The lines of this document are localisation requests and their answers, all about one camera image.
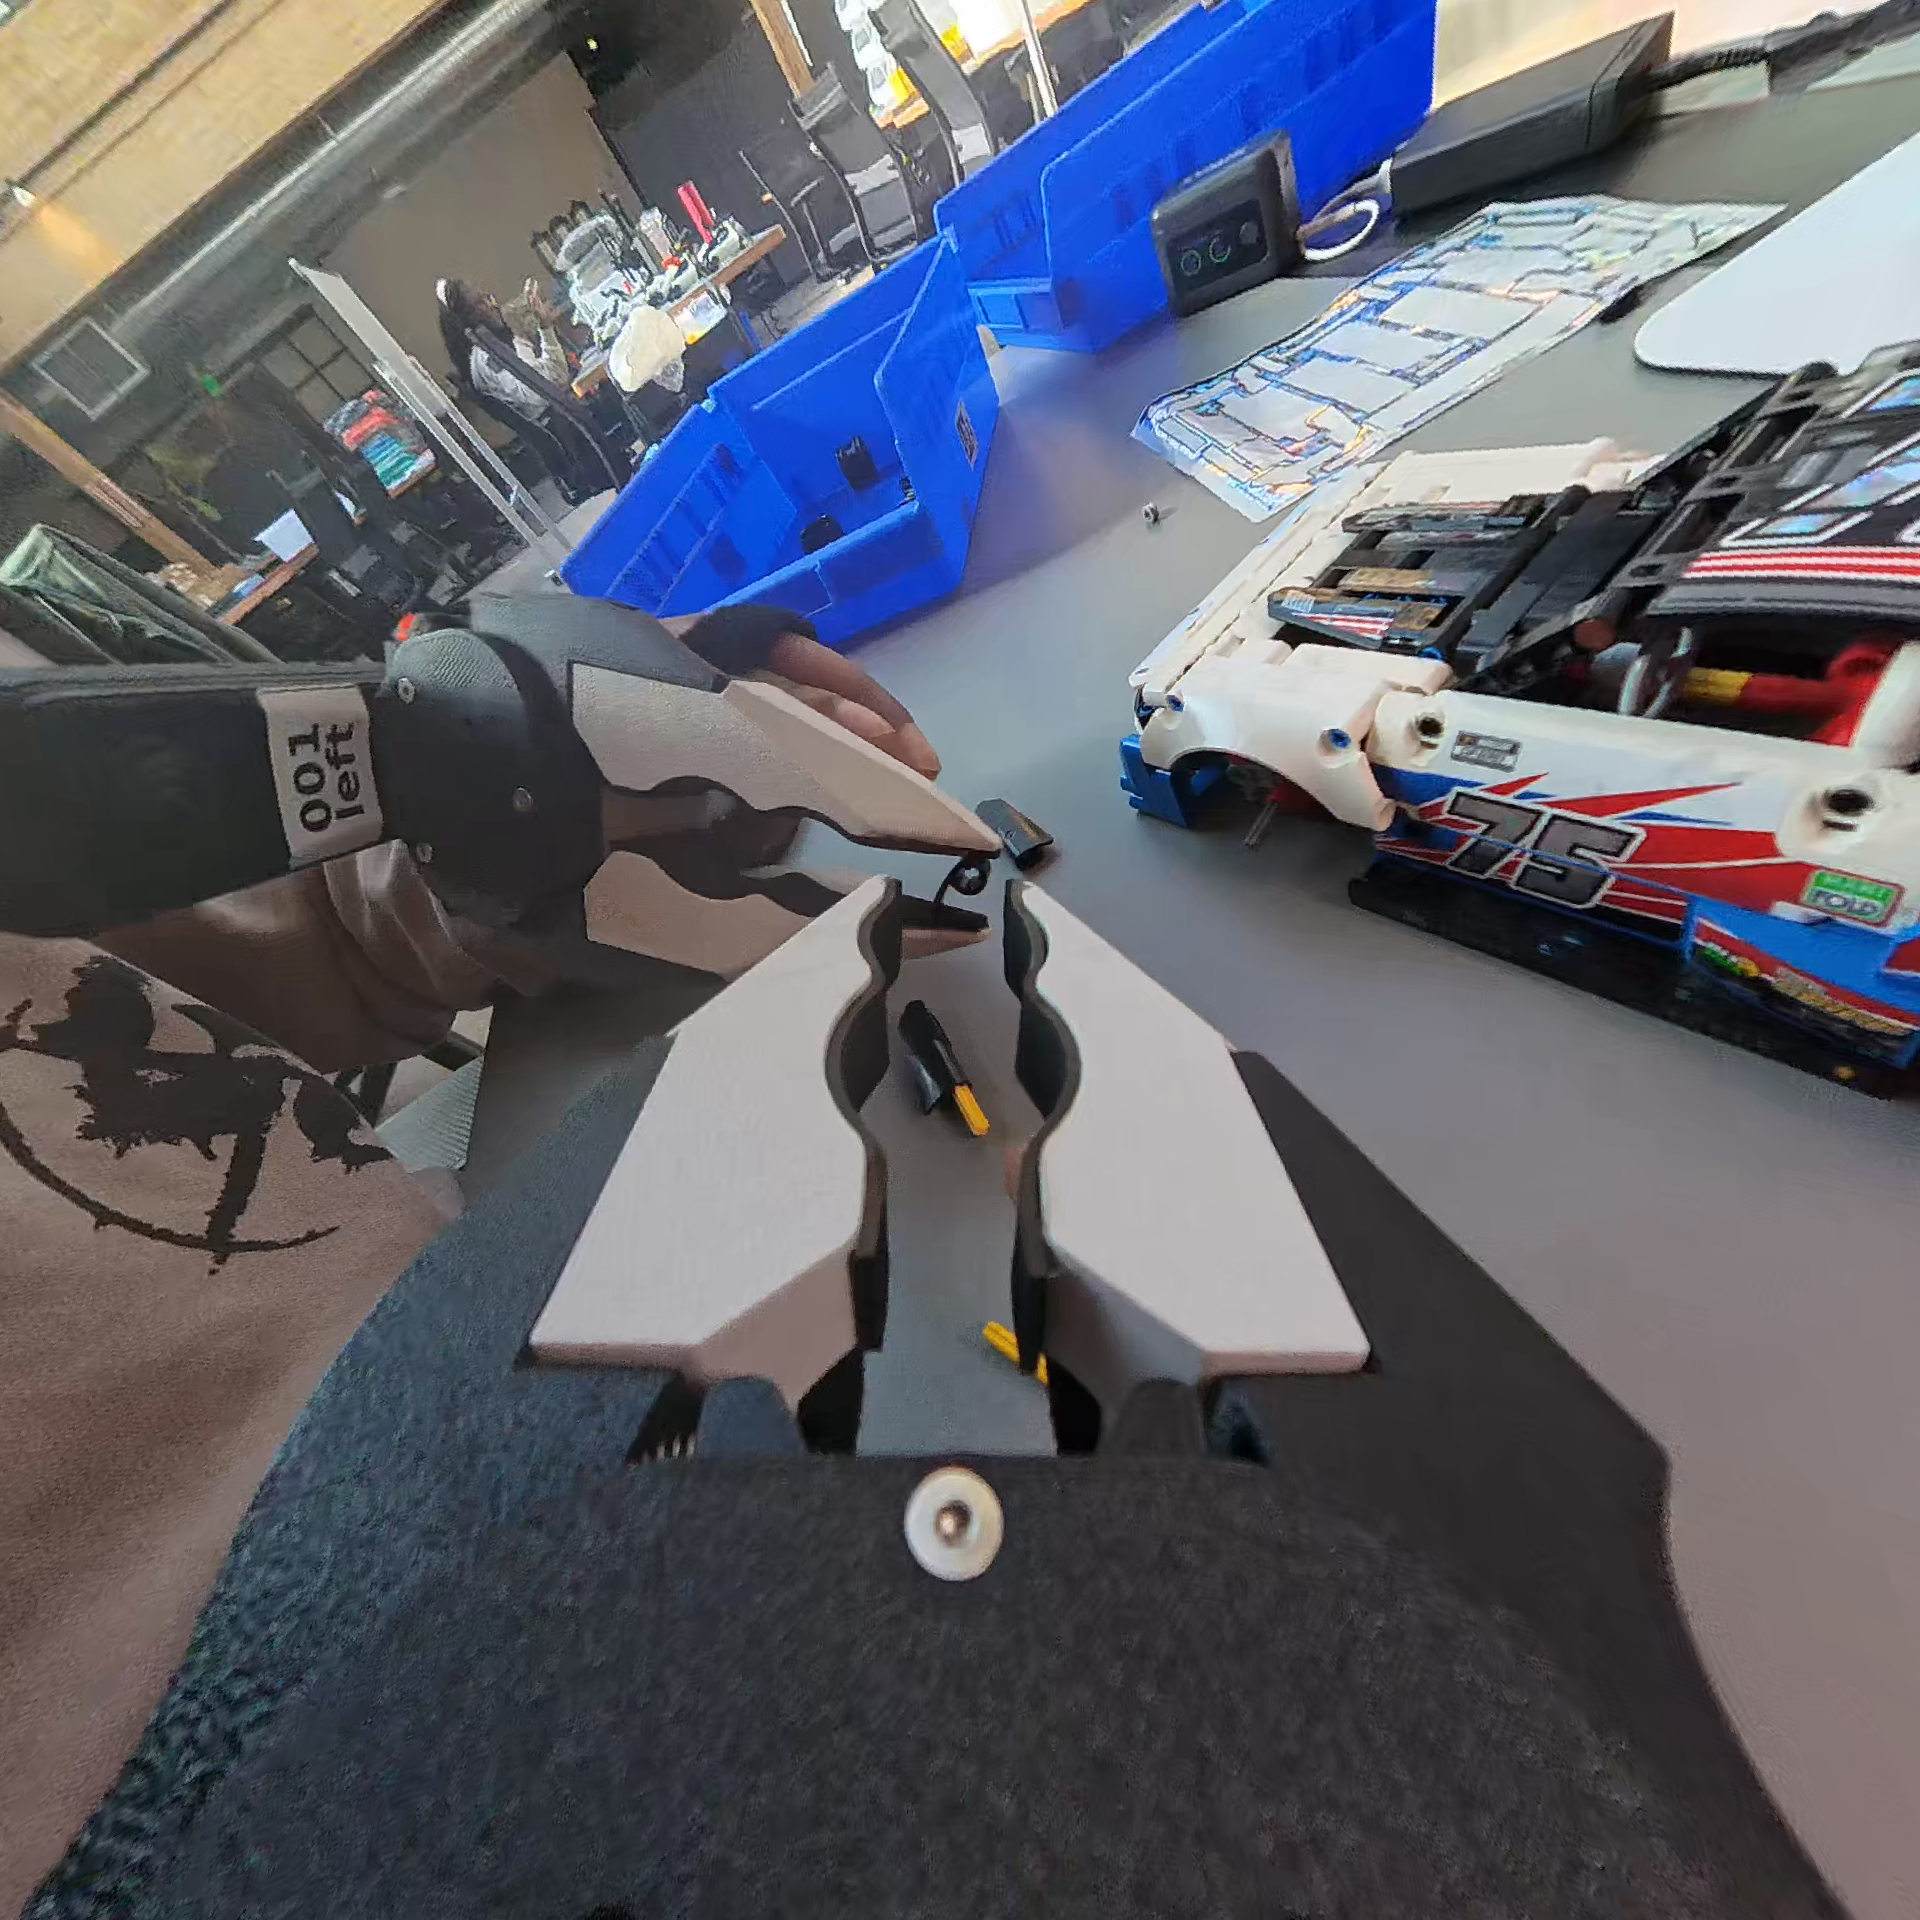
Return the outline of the brick-built toy race car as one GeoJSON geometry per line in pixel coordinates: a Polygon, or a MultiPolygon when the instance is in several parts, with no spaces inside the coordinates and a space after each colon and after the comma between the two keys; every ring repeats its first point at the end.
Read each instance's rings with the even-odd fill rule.
{"type": "Polygon", "coordinates": [[[1809,362],[1665,453],[1405,452],[1139,667],[1120,785],[1375,843],[1349,900],[1914,1095],[1920,362],[1809,362]]]}

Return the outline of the white partition stand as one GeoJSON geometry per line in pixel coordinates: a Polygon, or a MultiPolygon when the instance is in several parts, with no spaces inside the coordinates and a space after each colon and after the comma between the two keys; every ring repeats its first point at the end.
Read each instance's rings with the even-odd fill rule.
{"type": "Polygon", "coordinates": [[[423,431],[468,475],[490,517],[542,558],[543,576],[566,571],[571,545],[542,500],[506,470],[506,453],[472,431],[465,402],[387,334],[387,321],[324,265],[289,270],[343,321],[370,349],[382,386],[423,420],[423,431]]]}

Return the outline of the grey ceiling duct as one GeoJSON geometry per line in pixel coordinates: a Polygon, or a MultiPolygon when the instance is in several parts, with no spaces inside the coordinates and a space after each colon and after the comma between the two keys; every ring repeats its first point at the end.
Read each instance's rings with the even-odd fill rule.
{"type": "Polygon", "coordinates": [[[4,8],[4,374],[287,256],[506,265],[509,229],[609,183],[571,64],[595,8],[4,8]]]}

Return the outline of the person's left hand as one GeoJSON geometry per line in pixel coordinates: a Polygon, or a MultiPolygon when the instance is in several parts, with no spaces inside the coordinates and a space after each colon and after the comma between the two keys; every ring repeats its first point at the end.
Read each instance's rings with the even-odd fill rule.
{"type": "Polygon", "coordinates": [[[888,689],[875,689],[856,655],[830,653],[823,637],[774,635],[767,667],[755,667],[755,673],[774,682],[785,692],[823,711],[849,737],[859,737],[875,753],[899,758],[925,783],[941,776],[941,758],[925,739],[925,731],[914,725],[914,711],[888,689]]]}

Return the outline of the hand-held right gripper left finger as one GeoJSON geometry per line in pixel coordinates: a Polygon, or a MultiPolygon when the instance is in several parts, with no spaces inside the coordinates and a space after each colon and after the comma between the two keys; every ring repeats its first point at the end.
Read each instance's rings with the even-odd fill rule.
{"type": "Polygon", "coordinates": [[[859,1106],[888,1074],[897,980],[899,882],[867,874],[675,1024],[534,1360],[767,1381],[805,1419],[884,1345],[888,1174],[859,1106]]]}

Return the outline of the dark green jacket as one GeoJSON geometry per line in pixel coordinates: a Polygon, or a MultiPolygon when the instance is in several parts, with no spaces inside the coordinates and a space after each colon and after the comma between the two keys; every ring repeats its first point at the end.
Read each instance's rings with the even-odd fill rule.
{"type": "Polygon", "coordinates": [[[0,558],[0,635],[4,662],[278,662],[166,579],[43,520],[0,558]]]}

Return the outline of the black toy axle connector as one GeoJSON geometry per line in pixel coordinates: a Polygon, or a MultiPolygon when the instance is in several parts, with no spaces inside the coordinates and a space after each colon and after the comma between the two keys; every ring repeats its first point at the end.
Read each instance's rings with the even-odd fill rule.
{"type": "Polygon", "coordinates": [[[970,1086],[970,1074],[966,1074],[966,1058],[958,1058],[948,1024],[941,1024],[941,1020],[914,997],[914,1001],[899,1007],[897,1032],[899,1032],[899,1056],[906,1056],[906,1080],[914,1080],[914,1091],[916,1091],[916,1106],[925,1106],[925,1114],[934,1114],[934,1106],[957,1114],[948,1091],[957,1091],[957,1086],[970,1086]]]}

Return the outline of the blue plastic bin with divider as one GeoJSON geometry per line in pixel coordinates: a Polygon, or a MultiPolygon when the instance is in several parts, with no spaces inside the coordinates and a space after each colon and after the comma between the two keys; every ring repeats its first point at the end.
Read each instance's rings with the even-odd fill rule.
{"type": "Polygon", "coordinates": [[[958,585],[996,412],[958,256],[929,234],[721,374],[573,541],[566,585],[651,616],[774,604],[849,648],[958,585]],[[856,431],[873,493],[833,470],[856,431]],[[812,517],[841,517],[841,545],[805,558],[812,517]]]}

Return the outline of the black device with round displays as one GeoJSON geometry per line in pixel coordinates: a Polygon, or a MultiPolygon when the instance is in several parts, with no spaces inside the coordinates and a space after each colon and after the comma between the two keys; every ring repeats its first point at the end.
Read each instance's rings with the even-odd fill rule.
{"type": "Polygon", "coordinates": [[[1204,316],[1306,265],[1290,138],[1255,138],[1152,207],[1170,316],[1204,316]]]}

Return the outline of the black office chair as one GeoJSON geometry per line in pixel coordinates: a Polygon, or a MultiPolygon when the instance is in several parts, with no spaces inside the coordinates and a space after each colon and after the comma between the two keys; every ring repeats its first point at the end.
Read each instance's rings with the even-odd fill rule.
{"type": "Polygon", "coordinates": [[[438,340],[455,392],[509,426],[571,501],[615,493],[637,470],[620,442],[573,394],[571,353],[553,324],[509,324],[509,316],[468,278],[438,278],[438,340]]]}
{"type": "Polygon", "coordinates": [[[856,104],[833,64],[812,91],[794,94],[794,122],[805,146],[830,168],[856,207],[856,229],[867,258],[884,270],[929,234],[929,212],[899,146],[856,104]]]}
{"type": "Polygon", "coordinates": [[[958,59],[925,21],[925,9],[914,0],[875,0],[873,21],[875,21],[888,59],[906,73],[916,101],[929,104],[957,178],[983,171],[996,158],[996,122],[970,91],[970,79],[958,73],[958,59]]]}

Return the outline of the colourful stacked cloths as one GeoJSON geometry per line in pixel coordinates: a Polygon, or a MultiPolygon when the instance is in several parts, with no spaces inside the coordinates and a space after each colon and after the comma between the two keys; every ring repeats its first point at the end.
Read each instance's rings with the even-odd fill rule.
{"type": "Polygon", "coordinates": [[[372,470],[372,482],[387,488],[387,500],[403,500],[403,493],[414,493],[423,482],[438,475],[435,440],[382,386],[370,386],[361,394],[343,394],[324,412],[324,431],[333,431],[333,442],[343,442],[356,463],[372,470]]]}

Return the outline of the person's left forearm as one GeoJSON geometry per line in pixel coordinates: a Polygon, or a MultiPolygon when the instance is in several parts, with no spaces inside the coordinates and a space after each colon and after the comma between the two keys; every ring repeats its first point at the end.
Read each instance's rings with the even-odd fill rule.
{"type": "Polygon", "coordinates": [[[455,917],[398,843],[91,944],[319,1074],[425,1056],[455,1014],[571,980],[555,955],[455,917]]]}

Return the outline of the cluttered wooden table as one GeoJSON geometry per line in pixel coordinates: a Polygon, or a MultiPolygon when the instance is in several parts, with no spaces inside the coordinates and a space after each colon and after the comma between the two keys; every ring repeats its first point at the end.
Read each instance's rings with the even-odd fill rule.
{"type": "Polygon", "coordinates": [[[735,340],[758,349],[755,321],[735,305],[735,286],[785,240],[785,224],[739,229],[721,218],[718,240],[651,265],[647,229],[620,218],[620,207],[573,200],[566,218],[542,224],[534,256],[566,288],[573,340],[586,340],[573,353],[573,394],[595,394],[609,378],[609,344],[640,305],[669,316],[686,349],[718,324],[735,324],[735,340]]]}

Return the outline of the wall air vent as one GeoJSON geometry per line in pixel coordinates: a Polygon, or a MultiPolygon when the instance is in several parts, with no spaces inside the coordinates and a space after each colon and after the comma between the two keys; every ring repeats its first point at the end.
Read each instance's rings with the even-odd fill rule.
{"type": "Polygon", "coordinates": [[[30,353],[30,374],[84,420],[109,420],[150,378],[150,362],[84,316],[30,353]]]}

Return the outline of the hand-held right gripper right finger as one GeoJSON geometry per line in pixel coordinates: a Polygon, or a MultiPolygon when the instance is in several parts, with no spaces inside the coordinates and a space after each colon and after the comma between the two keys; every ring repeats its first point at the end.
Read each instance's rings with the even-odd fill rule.
{"type": "Polygon", "coordinates": [[[1005,1329],[1101,1416],[1132,1385],[1356,1372],[1371,1332],[1253,1095],[1246,1056],[1036,882],[999,892],[1015,1080],[1005,1329]]]}

